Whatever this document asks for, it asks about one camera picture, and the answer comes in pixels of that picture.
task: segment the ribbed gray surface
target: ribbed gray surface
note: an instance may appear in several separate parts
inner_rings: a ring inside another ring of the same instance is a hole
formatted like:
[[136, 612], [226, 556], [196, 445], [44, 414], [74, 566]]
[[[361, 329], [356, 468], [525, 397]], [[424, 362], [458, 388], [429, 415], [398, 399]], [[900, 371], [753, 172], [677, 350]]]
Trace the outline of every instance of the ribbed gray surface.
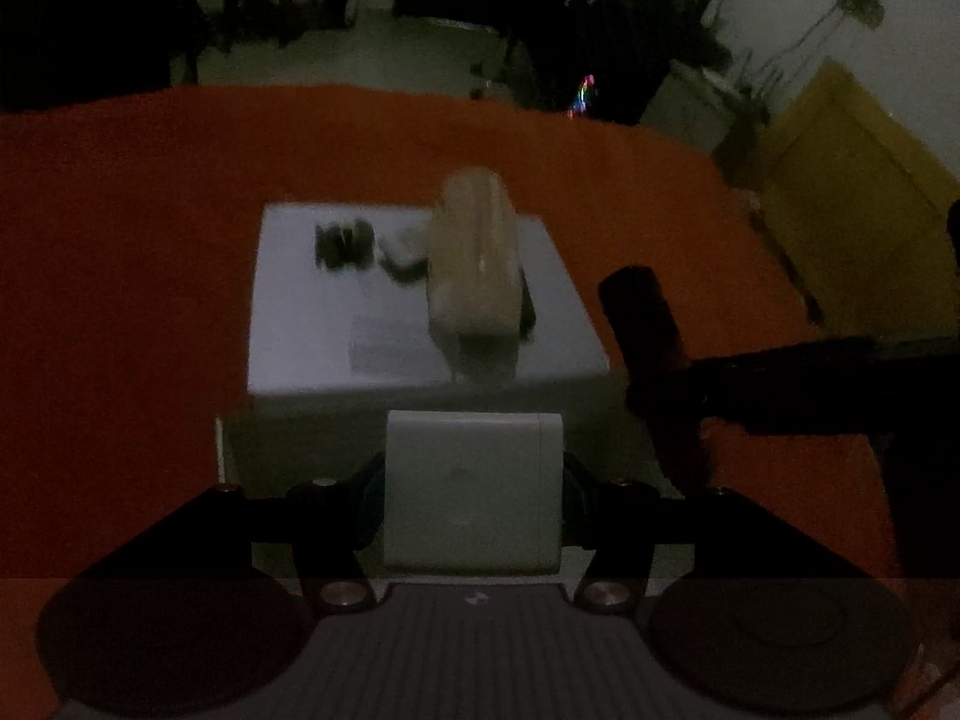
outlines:
[[[733, 720], [669, 677], [629, 620], [573, 608], [558, 586], [398, 584], [328, 618], [275, 683], [193, 720]], [[887, 718], [878, 707], [857, 720]], [[59, 720], [104, 720], [66, 704]]]

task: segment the round black cover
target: round black cover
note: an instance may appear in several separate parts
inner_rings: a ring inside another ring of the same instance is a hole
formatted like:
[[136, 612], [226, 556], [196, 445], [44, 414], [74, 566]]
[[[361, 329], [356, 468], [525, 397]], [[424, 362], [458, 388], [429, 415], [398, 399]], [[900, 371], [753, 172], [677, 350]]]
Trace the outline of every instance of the round black cover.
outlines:
[[904, 606], [867, 579], [671, 584], [650, 617], [654, 651], [715, 698], [820, 714], [877, 698], [911, 655]]
[[200, 712], [265, 685], [301, 651], [296, 600], [246, 579], [75, 579], [37, 623], [61, 699], [123, 716]]

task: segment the metal bolt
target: metal bolt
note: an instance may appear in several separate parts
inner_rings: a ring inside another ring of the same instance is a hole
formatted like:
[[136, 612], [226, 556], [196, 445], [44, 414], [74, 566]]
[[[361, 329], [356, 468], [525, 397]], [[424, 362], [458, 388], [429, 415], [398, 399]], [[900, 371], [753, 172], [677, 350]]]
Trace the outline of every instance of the metal bolt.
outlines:
[[594, 581], [584, 589], [584, 598], [596, 607], [618, 607], [630, 600], [630, 587], [621, 581]]
[[358, 581], [332, 581], [320, 589], [320, 598], [332, 607], [355, 607], [367, 600], [367, 589]]

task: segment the gray floor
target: gray floor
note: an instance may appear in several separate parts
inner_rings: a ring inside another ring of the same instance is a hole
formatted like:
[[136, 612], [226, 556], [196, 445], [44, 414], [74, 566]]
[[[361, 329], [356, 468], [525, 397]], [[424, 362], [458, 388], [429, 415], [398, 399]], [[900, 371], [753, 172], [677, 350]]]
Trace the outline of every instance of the gray floor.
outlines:
[[[286, 47], [276, 42], [237, 44], [229, 53], [214, 47], [200, 57], [200, 84], [313, 86], [352, 84], [411, 94], [468, 98], [485, 87], [470, 67], [496, 70], [506, 43], [494, 30], [436, 20], [398, 18], [368, 11], [351, 29], [314, 30]], [[525, 51], [515, 52], [505, 84], [486, 88], [489, 97], [533, 104], [532, 73]]]

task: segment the orange tablecloth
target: orange tablecloth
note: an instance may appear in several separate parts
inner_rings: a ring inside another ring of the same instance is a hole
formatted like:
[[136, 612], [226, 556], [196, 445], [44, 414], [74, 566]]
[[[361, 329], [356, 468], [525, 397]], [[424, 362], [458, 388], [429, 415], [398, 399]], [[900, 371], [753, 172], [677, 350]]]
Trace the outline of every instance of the orange tablecloth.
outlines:
[[[652, 266], [692, 357], [813, 338], [711, 162], [642, 128], [349, 87], [179, 88], [0, 117], [2, 576], [69, 577], [214, 479], [247, 405], [262, 204], [428, 204], [497, 170], [540, 215], [617, 357], [596, 285]], [[712, 434], [717, 481], [896, 574], [865, 440]], [[0, 717], [54, 707], [32, 654], [58, 581], [0, 589]]]

